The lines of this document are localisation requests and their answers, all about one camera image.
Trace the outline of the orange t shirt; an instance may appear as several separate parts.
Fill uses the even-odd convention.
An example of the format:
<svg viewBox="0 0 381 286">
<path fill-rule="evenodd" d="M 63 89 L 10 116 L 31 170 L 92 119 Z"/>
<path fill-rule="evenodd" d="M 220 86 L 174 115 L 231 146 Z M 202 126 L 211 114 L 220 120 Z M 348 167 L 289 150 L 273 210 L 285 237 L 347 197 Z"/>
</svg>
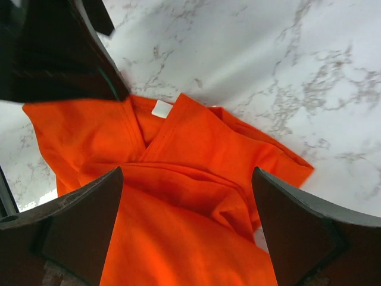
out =
<svg viewBox="0 0 381 286">
<path fill-rule="evenodd" d="M 25 104 L 44 160 L 66 195 L 110 170 L 124 176 L 102 285 L 276 285 L 257 247 L 252 173 L 295 187 L 302 157 L 220 107 L 179 95 L 158 101 Z"/>
</svg>

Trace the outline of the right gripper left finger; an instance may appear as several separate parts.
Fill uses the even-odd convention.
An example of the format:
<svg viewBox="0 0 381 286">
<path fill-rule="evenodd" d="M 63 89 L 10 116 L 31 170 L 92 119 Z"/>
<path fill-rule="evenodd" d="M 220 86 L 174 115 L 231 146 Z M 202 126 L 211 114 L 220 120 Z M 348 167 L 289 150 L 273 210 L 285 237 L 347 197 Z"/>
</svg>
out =
<svg viewBox="0 0 381 286">
<path fill-rule="evenodd" d="M 1 285 L 99 285 L 120 204 L 116 168 L 28 211 L 1 176 Z"/>
</svg>

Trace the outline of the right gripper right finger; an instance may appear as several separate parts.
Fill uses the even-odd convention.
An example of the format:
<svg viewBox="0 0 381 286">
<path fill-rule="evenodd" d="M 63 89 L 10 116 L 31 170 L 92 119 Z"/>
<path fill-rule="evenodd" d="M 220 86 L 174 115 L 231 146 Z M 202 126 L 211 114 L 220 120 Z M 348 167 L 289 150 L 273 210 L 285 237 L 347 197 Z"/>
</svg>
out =
<svg viewBox="0 0 381 286">
<path fill-rule="evenodd" d="M 279 285 L 380 285 L 380 218 L 254 169 L 252 187 Z"/>
</svg>

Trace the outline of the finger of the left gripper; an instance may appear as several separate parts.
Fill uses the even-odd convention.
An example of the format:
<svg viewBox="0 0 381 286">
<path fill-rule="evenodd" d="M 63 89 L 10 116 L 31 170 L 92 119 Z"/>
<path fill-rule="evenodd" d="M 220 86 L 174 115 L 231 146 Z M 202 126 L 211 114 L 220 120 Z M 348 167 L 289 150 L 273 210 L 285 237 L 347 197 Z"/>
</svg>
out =
<svg viewBox="0 0 381 286">
<path fill-rule="evenodd" d="M 131 90 L 99 38 L 113 31 L 102 1 L 2 1 L 1 100 L 124 101 Z"/>
</svg>

